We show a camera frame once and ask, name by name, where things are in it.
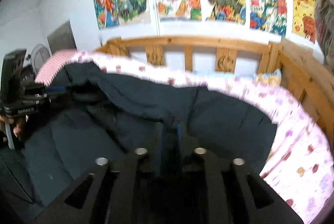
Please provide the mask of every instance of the white wall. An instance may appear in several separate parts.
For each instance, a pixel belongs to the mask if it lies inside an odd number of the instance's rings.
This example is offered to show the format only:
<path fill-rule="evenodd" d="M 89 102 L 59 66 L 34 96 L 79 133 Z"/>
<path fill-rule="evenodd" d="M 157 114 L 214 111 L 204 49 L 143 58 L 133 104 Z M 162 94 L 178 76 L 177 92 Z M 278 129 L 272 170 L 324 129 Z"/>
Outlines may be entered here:
<path fill-rule="evenodd" d="M 2 0 L 0 3 L 1 68 L 6 53 L 26 48 L 27 53 L 37 44 L 44 44 L 44 33 L 38 0 Z"/>
<path fill-rule="evenodd" d="M 93 0 L 41 0 L 40 11 L 45 36 L 52 33 L 57 27 L 71 21 L 73 35 L 78 49 L 93 49 L 99 46 L 100 38 L 106 41 L 112 37 L 143 37 L 150 35 L 171 35 L 171 34 L 198 34 L 213 35 L 220 37 L 243 38 L 261 43 L 268 43 L 269 40 L 280 41 L 280 36 L 264 33 L 258 30 L 249 29 L 249 11 L 245 25 L 226 22 L 165 22 L 158 23 L 155 17 L 154 0 L 149 1 L 151 13 L 151 24 L 133 24 L 121 27 L 98 30 Z M 292 41 L 313 47 L 313 44 L 295 34 L 292 34 L 292 0 L 287 0 L 288 24 L 286 37 Z M 208 71 L 214 69 L 215 50 L 203 49 L 194 50 L 194 70 Z M 137 57 L 145 59 L 143 52 L 136 52 Z M 253 56 L 243 54 L 243 58 L 237 59 L 236 72 L 254 72 L 258 63 Z M 184 67 L 183 54 L 178 52 L 166 53 L 167 65 L 173 68 Z"/>
<path fill-rule="evenodd" d="M 154 11 L 151 5 L 151 19 Z M 111 37 L 139 37 L 157 35 L 156 25 L 136 24 L 124 25 L 99 31 L 95 16 L 93 0 L 41 0 L 41 18 L 46 36 L 67 20 L 71 21 L 71 28 L 78 49 L 93 49 L 100 46 L 100 37 L 107 40 Z"/>

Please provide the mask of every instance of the bed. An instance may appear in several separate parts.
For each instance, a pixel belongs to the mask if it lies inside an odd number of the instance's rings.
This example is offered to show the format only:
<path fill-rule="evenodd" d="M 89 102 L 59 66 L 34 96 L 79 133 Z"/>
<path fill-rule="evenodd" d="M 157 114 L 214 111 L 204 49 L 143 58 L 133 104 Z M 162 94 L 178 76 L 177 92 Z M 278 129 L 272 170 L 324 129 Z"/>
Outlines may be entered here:
<path fill-rule="evenodd" d="M 165 67 L 165 45 L 184 47 L 185 71 Z M 147 62 L 131 58 L 130 48 L 144 46 Z M 192 73 L 192 48 L 215 47 L 217 72 L 234 72 L 238 51 L 259 53 L 258 74 L 282 72 L 282 86 L 234 77 Z M 65 63 L 93 61 L 102 71 L 127 74 L 176 87 L 206 86 L 246 101 L 278 124 L 260 176 L 307 224 L 323 223 L 334 199 L 334 80 L 312 54 L 286 39 L 268 45 L 213 37 L 113 38 L 95 52 L 62 51 L 46 63 L 37 80 L 49 84 Z"/>

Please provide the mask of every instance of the pillow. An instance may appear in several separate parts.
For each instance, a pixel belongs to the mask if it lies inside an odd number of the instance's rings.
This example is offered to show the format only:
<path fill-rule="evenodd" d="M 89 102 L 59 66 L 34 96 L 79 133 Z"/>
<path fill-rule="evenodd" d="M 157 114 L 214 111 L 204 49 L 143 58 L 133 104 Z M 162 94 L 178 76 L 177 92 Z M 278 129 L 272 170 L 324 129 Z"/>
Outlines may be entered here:
<path fill-rule="evenodd" d="M 246 78 L 254 80 L 257 83 L 268 84 L 271 86 L 279 86 L 281 84 L 282 73 L 279 69 L 275 70 L 273 73 L 264 74 L 234 74 L 233 72 L 193 72 L 194 76 L 197 77 L 207 77 L 207 78 L 223 78 L 231 79 L 235 77 Z"/>
<path fill-rule="evenodd" d="M 35 83 L 44 83 L 49 86 L 58 71 L 69 63 L 76 53 L 78 53 L 76 49 L 64 49 L 54 53 L 39 70 Z"/>
<path fill-rule="evenodd" d="M 258 74 L 254 78 L 254 81 L 261 84 L 267 84 L 270 86 L 279 86 L 281 84 L 282 73 L 280 70 L 275 70 L 273 73 Z"/>

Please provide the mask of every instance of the black jacket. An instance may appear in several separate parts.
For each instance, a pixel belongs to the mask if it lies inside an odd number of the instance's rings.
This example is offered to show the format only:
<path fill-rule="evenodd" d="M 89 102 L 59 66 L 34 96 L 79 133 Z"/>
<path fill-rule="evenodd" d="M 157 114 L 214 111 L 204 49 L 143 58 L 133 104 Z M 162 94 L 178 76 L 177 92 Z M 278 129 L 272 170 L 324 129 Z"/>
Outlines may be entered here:
<path fill-rule="evenodd" d="M 259 173 L 276 128 L 268 116 L 239 99 L 205 87 L 175 88 L 132 76 L 106 74 L 95 64 L 70 64 L 54 86 L 70 87 L 61 110 L 30 117 L 22 149 L 34 197 L 48 205 L 98 157 L 120 160 L 145 147 L 156 124 L 175 137 L 179 123 L 202 146 L 237 157 Z"/>

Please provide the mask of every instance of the silver bolt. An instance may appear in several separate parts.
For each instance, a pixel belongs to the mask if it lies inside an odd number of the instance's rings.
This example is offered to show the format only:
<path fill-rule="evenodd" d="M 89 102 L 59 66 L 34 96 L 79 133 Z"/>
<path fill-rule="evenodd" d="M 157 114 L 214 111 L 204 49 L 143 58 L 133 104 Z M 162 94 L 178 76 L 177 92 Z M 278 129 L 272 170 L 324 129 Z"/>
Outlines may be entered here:
<path fill-rule="evenodd" d="M 205 148 L 196 148 L 194 150 L 196 154 L 206 154 L 206 149 Z"/>
<path fill-rule="evenodd" d="M 97 163 L 99 166 L 104 166 L 104 165 L 108 164 L 108 159 L 100 157 L 100 158 L 97 158 L 95 160 L 95 163 Z"/>
<path fill-rule="evenodd" d="M 145 155 L 146 153 L 147 153 L 147 149 L 145 149 L 145 148 L 137 148 L 137 149 L 135 149 L 135 154 Z"/>
<path fill-rule="evenodd" d="M 233 163 L 236 165 L 236 166 L 242 166 L 244 163 L 245 163 L 245 160 L 242 159 L 242 158 L 236 158 L 233 160 Z"/>

